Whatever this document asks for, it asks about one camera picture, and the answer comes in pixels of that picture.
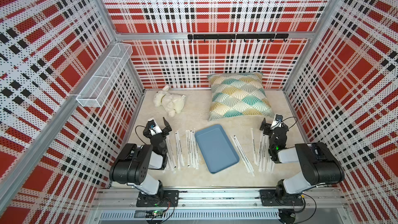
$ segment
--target teal and yellow pillow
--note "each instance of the teal and yellow pillow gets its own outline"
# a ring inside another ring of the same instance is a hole
[[[209,75],[212,102],[208,120],[244,115],[273,117],[261,82],[262,76],[259,72]]]

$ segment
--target plaid wall panel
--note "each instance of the plaid wall panel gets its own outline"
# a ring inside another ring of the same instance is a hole
[[[0,0],[0,180],[105,50],[92,0]]]
[[[145,88],[210,87],[212,73],[263,72],[267,89],[283,88],[306,39],[140,40],[132,44],[132,62]]]
[[[140,95],[123,69],[103,107],[77,107],[0,223],[83,224],[97,189],[109,182]]]
[[[344,167],[360,223],[398,222],[398,0],[341,0],[288,90],[311,142]]]
[[[120,33],[312,31],[328,0],[103,0]]]

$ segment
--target beige carpet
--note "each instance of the beige carpet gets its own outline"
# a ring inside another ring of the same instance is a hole
[[[185,142],[185,130],[199,131],[206,127],[214,124],[220,124],[226,134],[236,135],[240,141],[243,150],[250,160],[254,170],[255,177],[246,171],[243,161],[240,159],[239,163],[221,171],[216,174],[211,174],[206,166],[206,163],[199,151],[199,169],[182,167],[180,171],[173,174],[171,170],[158,171],[149,170],[148,173],[157,180],[161,180],[164,186],[182,186],[182,187],[272,187],[276,186],[276,183],[280,179],[285,179],[295,175],[300,171],[300,165],[291,164],[276,164],[273,173],[258,172],[258,167],[254,164],[251,132],[250,128],[254,129],[254,138],[256,140],[256,149],[260,143],[260,131],[259,127],[263,120],[261,116],[242,116],[233,118],[224,118],[217,121],[207,122],[209,117],[209,107],[211,103],[211,91],[210,90],[171,90],[171,93],[184,94],[186,96],[186,104],[181,114],[177,114],[171,118],[167,116],[167,113],[162,106],[156,108],[153,105],[152,99],[156,91],[146,91],[144,101],[142,103],[140,112],[138,114],[136,125],[145,126],[148,119],[154,117],[157,123],[163,128],[162,117],[170,123],[173,131],[170,133],[170,140],[172,142],[172,149],[174,157],[177,160],[175,153],[175,136],[176,130],[180,131],[180,139],[182,143],[182,151],[184,161],[187,161],[187,149]],[[284,118],[292,116],[290,108],[286,102],[285,96],[282,91],[266,91],[266,96],[271,104],[272,110],[276,114],[283,115]],[[268,123],[271,123],[271,118],[266,118]],[[286,120],[286,124],[291,126],[295,122],[294,118]],[[142,135],[143,127],[137,128],[137,133],[142,139],[145,137]],[[287,144],[286,147],[292,147],[295,143],[304,142],[299,129],[295,125],[289,132],[287,132]],[[144,141],[149,143],[149,139],[145,138]],[[129,143],[142,144],[137,138],[134,130],[131,133]],[[113,187],[127,187],[126,185],[120,185],[113,183]]]

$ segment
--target plush toy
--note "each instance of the plush toy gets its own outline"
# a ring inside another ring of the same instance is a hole
[[[156,107],[163,106],[170,117],[180,113],[185,105],[185,95],[171,94],[168,92],[170,86],[166,85],[161,91],[157,91],[153,98]]]

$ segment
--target vent grille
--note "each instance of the vent grille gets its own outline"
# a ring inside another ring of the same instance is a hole
[[[135,210],[130,211],[104,211],[101,220],[144,220],[134,217]],[[162,218],[170,217],[173,212],[166,212]],[[203,210],[175,210],[169,220],[255,220],[255,219],[279,219],[278,209],[203,209]]]

